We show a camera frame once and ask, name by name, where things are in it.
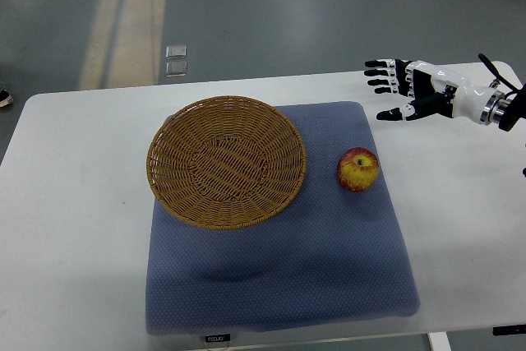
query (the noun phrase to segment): red apple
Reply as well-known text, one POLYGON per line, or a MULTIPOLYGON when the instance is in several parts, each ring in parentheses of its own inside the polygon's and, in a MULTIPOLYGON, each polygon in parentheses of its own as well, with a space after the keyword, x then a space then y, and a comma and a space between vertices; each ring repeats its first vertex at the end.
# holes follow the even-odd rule
POLYGON ((338 180, 342 187, 363 192, 375 182, 380 172, 378 158, 362 147, 345 151, 338 162, 338 180))

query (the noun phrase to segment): basket rim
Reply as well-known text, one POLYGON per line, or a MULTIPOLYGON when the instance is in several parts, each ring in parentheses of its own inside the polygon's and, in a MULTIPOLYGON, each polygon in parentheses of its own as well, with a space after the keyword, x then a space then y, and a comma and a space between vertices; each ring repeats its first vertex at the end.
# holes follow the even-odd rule
POLYGON ((209 97, 209 98, 205 98, 205 99, 200 99, 200 100, 197 100, 196 102, 193 102, 193 103, 183 107, 182 109, 178 110, 175 114, 173 114, 170 117, 168 117, 164 121, 163 125, 159 128, 159 130, 155 133, 155 136, 152 139, 152 142, 150 143, 150 148, 148 149, 148 155, 146 157, 146 175, 147 175, 147 178, 148 178, 148 183, 150 184, 150 189, 154 193, 155 198, 157 199, 157 201, 159 201, 159 203, 163 206, 163 208, 165 208, 166 211, 169 214, 173 215, 177 219, 180 219, 184 223, 196 226, 198 228, 210 229, 210 230, 244 229, 244 228, 250 227, 252 225, 259 224, 261 222, 267 221, 268 219, 274 217, 279 212, 283 211, 296 198, 297 194, 299 193, 299 191, 302 188, 303 182, 305 180, 306 172, 307 172, 307 150, 305 148, 305 144, 304 144, 304 141, 302 139, 301 134, 299 133, 299 131, 297 130, 295 125, 290 121, 290 119, 288 119, 288 117, 286 117, 278 109, 276 109, 275 107, 273 107, 273 106, 271 106, 271 105, 269 105, 269 104, 267 104, 265 102, 262 102, 262 101, 260 101, 258 99, 253 99, 253 98, 250 98, 250 97, 241 96, 241 95, 221 95, 221 96, 214 96, 214 97, 209 97), (255 217, 254 219, 251 219, 251 220, 248 220, 248 221, 243 221, 243 222, 241 222, 239 224, 232 224, 232 225, 203 224, 203 223, 201 223, 201 222, 199 222, 199 221, 197 221, 195 219, 189 219, 189 218, 185 217, 184 215, 179 214, 166 201, 166 199, 164 199, 164 195, 159 192, 159 189, 157 188, 157 183, 153 179, 152 167, 151 167, 151 164, 150 164, 150 159, 152 157, 152 152, 153 152, 154 148, 157 145, 156 143, 159 140, 159 137, 163 133, 166 132, 166 130, 167 130, 166 127, 171 122, 176 120, 182 114, 191 112, 192 109, 198 109, 199 107, 202 107, 203 104, 214 103, 214 102, 217 103, 217 102, 225 101, 225 100, 239 100, 239 101, 243 101, 245 103, 257 104, 257 105, 263 107, 266 111, 270 111, 274 115, 277 115, 279 118, 281 118, 281 120, 284 121, 287 124, 289 130, 292 132, 294 138, 298 142, 298 147, 299 147, 299 149, 301 151, 300 157, 301 157, 302 163, 301 163, 301 168, 300 168, 298 179, 296 180, 296 185, 295 185, 294 189, 288 194, 288 197, 279 206, 275 207, 273 210, 268 211, 264 215, 255 217))

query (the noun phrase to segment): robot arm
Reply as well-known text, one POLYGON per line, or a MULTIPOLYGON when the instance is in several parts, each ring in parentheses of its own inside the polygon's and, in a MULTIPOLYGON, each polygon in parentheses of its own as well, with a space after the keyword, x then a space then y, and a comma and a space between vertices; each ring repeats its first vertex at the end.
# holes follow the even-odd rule
MULTIPOLYGON (((496 88, 500 83, 497 79, 489 86, 474 85, 467 77, 423 61, 379 59, 365 65, 371 67, 365 75, 376 77, 367 84, 375 86, 377 94, 390 92, 413 98, 401 108, 378 113, 376 117, 380 120, 411 121, 438 113, 449 118, 467 117, 482 125, 498 123, 501 129, 509 131, 526 115, 522 110, 526 95, 520 100, 521 104, 515 106, 514 114, 510 114, 510 104, 522 95, 509 101, 496 88)), ((513 89, 511 94, 522 92, 513 89)))

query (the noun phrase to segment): blue cushion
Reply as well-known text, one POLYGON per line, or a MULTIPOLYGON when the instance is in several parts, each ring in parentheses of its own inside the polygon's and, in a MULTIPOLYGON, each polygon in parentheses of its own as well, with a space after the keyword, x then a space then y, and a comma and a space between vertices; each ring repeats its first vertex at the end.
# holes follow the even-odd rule
POLYGON ((362 106, 278 109, 307 148, 307 176, 288 208, 250 228, 214 231, 185 224, 155 202, 146 285, 151 335, 280 330, 417 311, 383 173, 358 193, 336 177, 347 149, 377 154, 362 106))

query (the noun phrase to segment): wicker basket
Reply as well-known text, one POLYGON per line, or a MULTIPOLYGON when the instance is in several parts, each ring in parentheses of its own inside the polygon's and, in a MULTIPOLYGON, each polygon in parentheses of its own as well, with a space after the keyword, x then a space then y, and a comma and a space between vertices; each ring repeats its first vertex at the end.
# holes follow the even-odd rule
POLYGON ((159 129, 146 162, 163 207, 200 228, 228 230, 278 214, 298 194, 307 156, 296 127, 258 100, 190 104, 159 129))

